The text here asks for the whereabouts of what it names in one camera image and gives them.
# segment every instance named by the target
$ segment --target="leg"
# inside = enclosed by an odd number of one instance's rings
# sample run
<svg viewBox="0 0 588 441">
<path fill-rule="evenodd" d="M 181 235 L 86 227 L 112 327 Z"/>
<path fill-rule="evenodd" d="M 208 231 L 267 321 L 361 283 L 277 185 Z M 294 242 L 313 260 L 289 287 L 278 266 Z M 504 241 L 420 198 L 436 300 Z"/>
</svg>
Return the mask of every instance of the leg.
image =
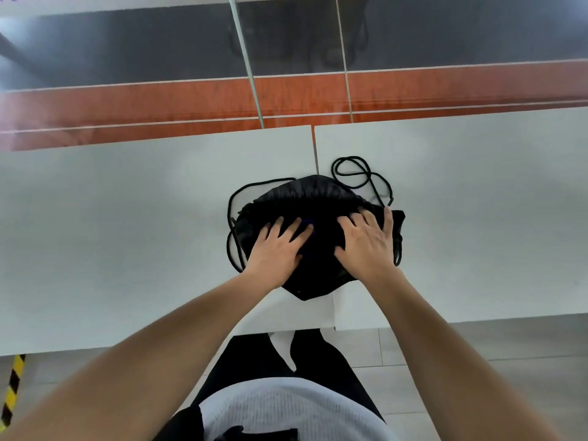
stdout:
<svg viewBox="0 0 588 441">
<path fill-rule="evenodd" d="M 296 331 L 290 355 L 297 376 L 342 394 L 383 419 L 347 360 L 323 339 L 319 329 Z"/>
<path fill-rule="evenodd" d="M 294 376 L 294 372 L 277 354 L 267 333 L 235 336 L 206 378 L 192 405 L 199 405 L 211 394 L 229 385 L 252 379 L 287 376 Z"/>
</svg>

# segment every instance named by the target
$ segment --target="white table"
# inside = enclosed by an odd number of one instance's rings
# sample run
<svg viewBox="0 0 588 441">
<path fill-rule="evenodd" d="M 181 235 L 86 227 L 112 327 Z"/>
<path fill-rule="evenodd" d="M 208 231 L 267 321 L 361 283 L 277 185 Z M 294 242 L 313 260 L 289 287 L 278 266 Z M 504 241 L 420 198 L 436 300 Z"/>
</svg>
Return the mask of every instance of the white table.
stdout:
<svg viewBox="0 0 588 441">
<path fill-rule="evenodd" d="M 229 196 L 312 173 L 310 126 L 0 153 L 0 356 L 113 345 L 229 279 Z M 235 332 L 329 326 L 280 289 Z"/>
<path fill-rule="evenodd" d="M 406 212 L 401 268 L 448 321 L 588 311 L 588 108 L 320 126 L 315 136 L 322 175 L 359 155 L 392 184 L 393 208 Z M 333 296 L 337 329 L 387 326 L 359 282 Z"/>
</svg>

